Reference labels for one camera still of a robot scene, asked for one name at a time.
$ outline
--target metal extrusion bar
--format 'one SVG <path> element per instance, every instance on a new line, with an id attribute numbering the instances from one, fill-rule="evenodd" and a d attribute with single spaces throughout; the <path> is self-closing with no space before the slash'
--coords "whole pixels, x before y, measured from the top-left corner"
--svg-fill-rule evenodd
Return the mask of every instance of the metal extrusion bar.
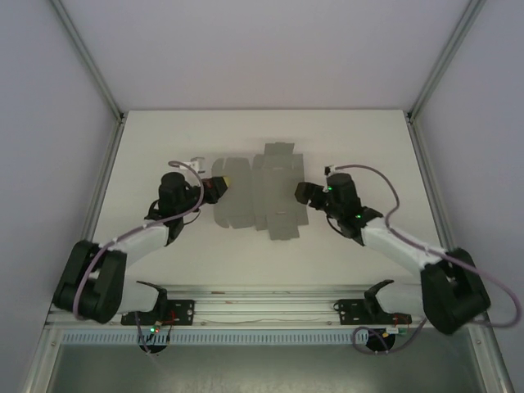
<path id="1" fill-rule="evenodd" d="M 422 112 L 426 106 L 427 101 L 436 90 L 442 76 L 448 69 L 449 64 L 453 60 L 455 53 L 457 53 L 460 45 L 462 44 L 469 30 L 473 26 L 475 19 L 481 12 L 482 7 L 486 3 L 486 0 L 471 0 L 466 7 L 466 10 L 462 14 L 460 21 L 451 34 L 447 44 L 440 53 L 436 64 L 433 66 L 429 77 L 426 80 L 421 92 L 418 94 L 417 100 L 413 104 L 411 111 L 409 111 L 409 119 L 417 119 L 418 115 Z"/>
<path id="2" fill-rule="evenodd" d="M 422 175 L 422 181 L 426 188 L 427 198 L 430 202 L 431 212 L 436 223 L 436 231 L 440 243 L 446 248 L 454 248 L 456 247 L 456 242 L 440 197 L 435 176 L 431 169 L 431 162 L 429 161 L 426 145 L 420 132 L 420 126 L 417 121 L 410 121 L 408 115 L 406 115 L 406 123 Z M 486 389 L 488 389 L 489 392 L 500 393 L 515 391 L 493 329 L 476 325 L 470 327 L 469 331 L 472 338 L 474 354 L 477 357 Z"/>
<path id="3" fill-rule="evenodd" d="M 122 133 L 124 132 L 126 119 L 127 115 L 122 119 L 122 121 L 117 121 L 115 127 L 113 128 L 111 140 L 104 156 L 104 161 L 102 162 L 102 168 L 100 174 L 98 175 L 97 185 L 95 186 L 93 198 L 89 204 L 87 217 L 84 222 L 84 227 L 82 228 L 80 236 L 81 239 L 93 239 L 93 235 L 98 223 L 98 217 L 100 216 L 100 211 L 102 210 L 102 202 L 104 202 L 104 196 L 106 195 L 107 184 L 109 184 L 111 171 L 113 170 L 113 165 L 115 164 L 116 152 L 118 151 L 120 140 L 122 139 Z"/>
<path id="4" fill-rule="evenodd" d="M 82 62 L 88 69 L 89 74 L 91 74 L 91 76 L 93 77 L 93 80 L 95 84 L 97 85 L 98 89 L 100 90 L 100 93 L 102 94 L 104 100 L 106 101 L 107 105 L 111 109 L 113 116 L 118 121 L 120 121 L 122 118 L 122 111 L 120 110 L 115 99 L 113 98 L 113 94 L 111 93 L 109 87 L 107 86 L 107 83 L 104 80 L 102 73 L 98 69 L 96 63 L 93 60 L 93 57 L 89 53 L 88 48 L 86 47 L 84 41 L 80 37 L 80 34 L 78 30 L 75 28 L 75 25 L 73 24 L 72 19 L 70 18 L 69 14 L 67 13 L 66 8 L 62 4 L 62 1 L 61 0 L 49 0 L 49 2 L 51 3 L 52 8 L 54 9 L 56 15 L 58 16 L 58 19 L 60 20 L 61 24 L 64 26 L 64 29 L 68 37 L 70 38 L 71 42 L 73 43 L 73 46 L 75 47 L 77 53 L 79 54 L 80 58 L 82 59 Z"/>

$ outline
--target white enclosure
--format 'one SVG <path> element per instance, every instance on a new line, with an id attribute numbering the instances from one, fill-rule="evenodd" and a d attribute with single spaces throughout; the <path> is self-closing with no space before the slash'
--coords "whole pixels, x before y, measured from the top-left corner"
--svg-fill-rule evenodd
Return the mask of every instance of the white enclosure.
<path id="1" fill-rule="evenodd" d="M 466 248 L 524 298 L 523 16 L 520 0 L 4 2 L 0 391 L 47 390 L 53 362 L 44 360 L 57 356 L 63 329 L 53 330 L 53 314 L 37 350 L 38 339 L 76 241 L 105 241 L 142 219 L 167 160 L 205 156 L 210 166 L 221 155 L 252 157 L 265 142 L 294 142 L 314 181 L 329 164 L 384 169 L 403 202 L 396 224 Z M 193 111 L 223 109 L 235 111 Z M 268 109 L 280 111 L 260 111 Z M 291 109 L 300 111 L 281 111 Z M 379 178 L 355 173 L 355 181 L 366 205 L 392 206 Z M 416 281 L 328 237 L 314 213 L 300 239 L 275 246 L 254 230 L 215 237 L 220 228 L 204 211 L 177 255 L 150 255 L 131 274 L 170 286 L 240 285 L 248 296 L 257 286 Z M 201 259 L 172 269 L 196 242 Z M 233 254 L 211 251 L 225 243 Z M 222 269 L 202 262 L 213 256 Z M 511 318 L 506 295 L 486 286 L 490 317 Z M 523 329 L 495 331 L 505 365 L 490 329 L 467 331 L 486 391 L 524 391 Z"/>

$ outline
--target purple cable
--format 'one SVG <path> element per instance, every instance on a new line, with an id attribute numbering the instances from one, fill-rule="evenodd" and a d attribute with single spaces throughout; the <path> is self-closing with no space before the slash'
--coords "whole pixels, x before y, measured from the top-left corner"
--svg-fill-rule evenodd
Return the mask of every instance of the purple cable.
<path id="1" fill-rule="evenodd" d="M 469 264 L 466 264 L 465 262 L 463 262 L 461 260 L 458 260 L 457 258 L 454 258 L 453 256 L 449 256 L 449 255 L 443 254 L 441 252 L 434 251 L 432 249 L 427 249 L 425 246 L 423 246 L 421 244 L 418 244 L 416 242 L 413 242 L 412 240 L 410 240 L 407 237 L 405 237 L 404 235 L 402 235 L 402 233 L 398 233 L 394 228 L 391 227 L 391 225 L 390 225 L 390 217 L 393 215 L 393 213 L 395 213 L 400 208 L 400 198 L 399 198 L 399 194 L 395 190 L 395 187 L 393 187 L 393 184 L 391 183 L 390 179 L 388 179 L 379 170 L 374 169 L 371 166 L 367 166 L 367 165 L 360 165 L 360 164 L 342 165 L 342 166 L 337 166 L 335 169 L 336 170 L 341 170 L 341 169 L 349 169 L 349 168 L 361 168 L 361 169 L 371 170 L 372 172 L 374 172 L 375 174 L 378 174 L 381 178 L 383 178 L 384 181 L 387 183 L 387 185 L 389 186 L 391 192 L 393 192 L 393 197 L 395 198 L 395 207 L 393 209 L 391 209 L 386 214 L 386 217 L 384 218 L 384 221 L 385 221 L 385 224 L 386 224 L 386 227 L 388 228 L 388 230 L 391 233 L 393 233 L 393 235 L 395 237 L 399 238 L 402 242 L 410 245 L 411 247 L 414 247 L 414 248 L 416 248 L 416 249 L 418 249 L 420 251 L 425 251 L 425 252 L 427 252 L 429 254 L 432 254 L 432 255 L 436 255 L 439 258 L 443 259 L 443 260 L 447 260 L 448 262 L 451 262 L 452 264 L 456 264 L 457 266 L 461 267 L 462 269 L 465 269 L 465 270 L 467 270 L 469 272 L 478 274 L 480 277 L 483 277 L 486 280 L 491 281 L 497 287 L 499 287 L 504 292 L 506 292 L 509 295 L 509 297 L 511 298 L 511 300 L 513 301 L 513 303 L 515 304 L 515 316 L 509 322 L 492 323 L 490 321 L 472 321 L 472 323 L 476 323 L 476 324 L 479 324 L 479 325 L 488 326 L 488 327 L 492 327 L 492 328 L 512 328 L 513 326 L 517 325 L 520 322 L 520 320 L 522 318 L 521 302 L 519 301 L 517 295 L 515 295 L 515 292 L 513 292 L 506 284 L 504 284 L 503 282 L 498 280 L 498 278 L 494 277 L 492 274 L 486 272 L 485 270 L 482 270 L 482 269 L 479 269 L 479 268 L 474 268 L 473 266 L 471 266 Z"/>
<path id="2" fill-rule="evenodd" d="M 395 352 L 400 352 L 401 350 L 403 350 L 406 347 L 408 347 L 409 345 L 411 345 L 411 343 L 413 341 L 415 341 L 415 338 L 417 338 L 417 336 L 422 331 L 422 328 L 424 327 L 426 322 L 427 322 L 427 319 L 423 319 L 422 322 L 420 322 L 420 324 L 417 326 L 417 329 L 413 332 L 411 337 L 404 344 L 402 344 L 401 346 L 399 346 L 398 348 L 395 348 L 393 350 L 388 350 L 387 349 L 386 342 L 384 341 L 384 339 L 382 338 L 380 333 L 378 333 L 377 331 L 375 331 L 373 329 L 370 329 L 369 327 L 365 327 L 365 326 L 359 326 L 359 327 L 357 327 L 353 331 L 353 334 L 351 334 L 351 343 L 353 345 L 353 348 L 355 348 L 358 352 L 360 352 L 361 354 L 364 354 L 364 355 L 388 355 L 388 354 L 394 354 Z M 378 338 L 378 340 L 382 343 L 382 345 L 384 346 L 384 348 L 386 348 L 386 350 L 384 352 L 369 352 L 368 350 L 361 350 L 356 345 L 357 333 L 360 332 L 361 330 L 367 330 L 368 332 L 372 333 L 375 337 Z"/>
<path id="3" fill-rule="evenodd" d="M 100 260 L 102 255 L 104 255 L 104 253 L 110 247 L 114 246 L 118 242 L 121 242 L 121 241 L 127 239 L 130 236 L 133 236 L 133 235 L 143 231 L 144 229 L 155 227 L 157 225 L 162 225 L 162 224 L 165 224 L 165 223 L 167 223 L 169 221 L 173 221 L 174 219 L 181 219 L 183 216 L 188 215 L 188 214 L 192 213 L 193 211 L 195 211 L 196 209 L 198 209 L 200 207 L 202 201 L 204 201 L 204 183 L 202 182 L 202 179 L 201 179 L 200 175 L 191 166 L 189 166 L 187 164 L 184 164 L 183 162 L 180 162 L 180 161 L 170 161 L 168 163 L 168 165 L 171 166 L 171 167 L 174 167 L 174 168 L 179 168 L 180 166 L 182 166 L 183 168 L 188 169 L 189 172 L 191 172 L 192 174 L 195 175 L 196 179 L 198 180 L 198 184 L 200 186 L 200 196 L 198 197 L 198 202 L 191 209 L 189 209 L 188 211 L 184 211 L 183 213 L 180 213 L 179 215 L 174 215 L 172 217 L 168 217 L 167 219 L 160 219 L 158 221 L 150 222 L 149 224 L 141 225 L 139 227 L 131 229 L 130 231 L 124 233 L 123 235 L 118 236 L 117 238 L 115 238 L 115 239 L 111 240 L 110 242 L 108 242 L 107 244 L 105 244 L 98 251 L 98 253 L 96 253 L 96 255 L 93 257 L 93 260 L 89 264 L 88 268 L 85 270 L 85 274 L 82 277 L 82 279 L 80 280 L 79 287 L 76 290 L 75 299 L 73 300 L 73 315 L 78 320 L 83 320 L 83 318 L 79 315 L 79 302 L 80 302 L 80 297 L 82 295 L 82 291 L 85 288 L 85 284 L 89 280 L 89 274 L 91 274 L 91 272 L 94 270 L 95 266 L 97 266 L 97 262 Z"/>
<path id="4" fill-rule="evenodd" d="M 146 353 L 148 354 L 150 351 L 149 351 L 149 347 L 146 344 L 146 338 L 144 337 L 142 328 L 140 327 L 140 318 L 138 317 L 138 311 L 134 312 L 134 322 L 137 324 L 138 338 L 140 338 L 140 341 L 142 342 L 142 346 L 144 347 L 144 350 L 146 350 Z"/>

